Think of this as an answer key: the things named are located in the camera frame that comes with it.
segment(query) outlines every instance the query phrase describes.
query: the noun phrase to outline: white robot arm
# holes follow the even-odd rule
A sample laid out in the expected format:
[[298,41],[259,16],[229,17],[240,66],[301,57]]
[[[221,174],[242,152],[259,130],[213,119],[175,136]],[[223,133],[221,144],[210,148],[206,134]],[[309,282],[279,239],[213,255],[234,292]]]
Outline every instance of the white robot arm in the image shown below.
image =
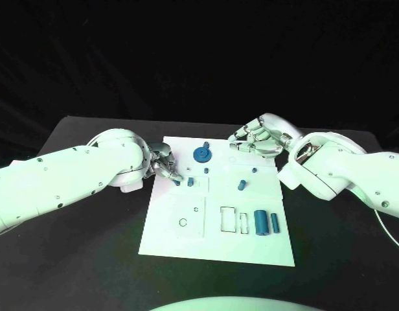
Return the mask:
[[[247,141],[237,141],[247,135]],[[275,157],[289,152],[278,179],[289,189],[301,184],[324,200],[348,189],[373,209],[399,217],[399,154],[367,154],[357,143],[337,133],[304,136],[279,116],[266,113],[229,138],[230,148]]]
[[40,214],[98,193],[142,188],[151,175],[181,181],[167,144],[147,144],[131,131],[112,129],[86,144],[0,169],[0,234]]

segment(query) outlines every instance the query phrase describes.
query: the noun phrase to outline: black backdrop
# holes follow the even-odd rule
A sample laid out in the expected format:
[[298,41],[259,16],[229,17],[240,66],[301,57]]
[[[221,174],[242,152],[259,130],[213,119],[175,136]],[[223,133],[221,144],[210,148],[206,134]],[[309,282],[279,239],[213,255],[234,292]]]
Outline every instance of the black backdrop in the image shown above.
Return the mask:
[[245,124],[263,112],[399,148],[399,3],[0,1],[0,165],[66,115]]

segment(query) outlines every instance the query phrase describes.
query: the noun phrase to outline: table surface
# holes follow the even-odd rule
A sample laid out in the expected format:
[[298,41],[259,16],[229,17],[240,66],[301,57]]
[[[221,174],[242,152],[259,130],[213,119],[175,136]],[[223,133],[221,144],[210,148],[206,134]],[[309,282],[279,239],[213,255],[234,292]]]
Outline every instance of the table surface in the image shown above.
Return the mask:
[[[66,117],[40,154],[85,144],[109,128],[126,128],[151,142],[164,136],[226,139],[239,127]],[[371,133],[334,132],[368,152],[380,150]],[[285,160],[282,154],[278,167]],[[106,187],[0,236],[0,310],[149,310],[221,295],[280,299],[324,310],[399,309],[399,248],[348,191],[327,202],[302,186],[282,186],[291,268],[138,255],[152,178],[144,184],[128,194]],[[384,219],[399,232],[399,220]]]

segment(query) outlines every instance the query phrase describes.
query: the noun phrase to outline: white cable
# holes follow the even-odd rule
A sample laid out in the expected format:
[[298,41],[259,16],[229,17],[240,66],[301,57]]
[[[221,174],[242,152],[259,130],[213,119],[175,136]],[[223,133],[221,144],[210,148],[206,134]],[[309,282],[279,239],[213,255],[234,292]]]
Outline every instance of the white cable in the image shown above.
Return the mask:
[[393,242],[397,244],[397,246],[399,246],[399,242],[397,242],[396,239],[393,238],[393,236],[391,236],[391,234],[390,234],[390,232],[388,232],[388,230],[387,230],[387,228],[386,228],[386,226],[384,226],[384,224],[383,224],[381,217],[378,216],[378,211],[374,210],[374,213],[375,213],[375,217],[378,218],[378,223],[381,224],[383,229],[384,229],[384,231],[386,231],[386,234],[388,235],[388,237],[391,238],[391,241],[393,241]]

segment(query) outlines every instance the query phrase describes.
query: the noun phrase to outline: white paper sheet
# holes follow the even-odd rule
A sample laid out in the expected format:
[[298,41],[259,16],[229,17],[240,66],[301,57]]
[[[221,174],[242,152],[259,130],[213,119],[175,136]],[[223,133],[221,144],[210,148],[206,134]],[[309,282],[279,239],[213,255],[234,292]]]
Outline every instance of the white paper sheet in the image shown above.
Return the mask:
[[[211,160],[197,163],[193,151],[204,141]],[[184,181],[175,186],[171,180],[155,177],[138,254],[295,266],[273,159],[230,150],[229,142],[220,139],[164,137],[164,142]],[[194,178],[193,187],[187,186],[188,177]],[[246,188],[239,191],[242,179]],[[221,232],[220,207],[234,207],[236,233]],[[270,234],[256,235],[257,209],[266,210],[268,216],[276,213],[280,233],[272,233],[268,219]],[[240,233],[240,213],[247,215],[249,234]]]

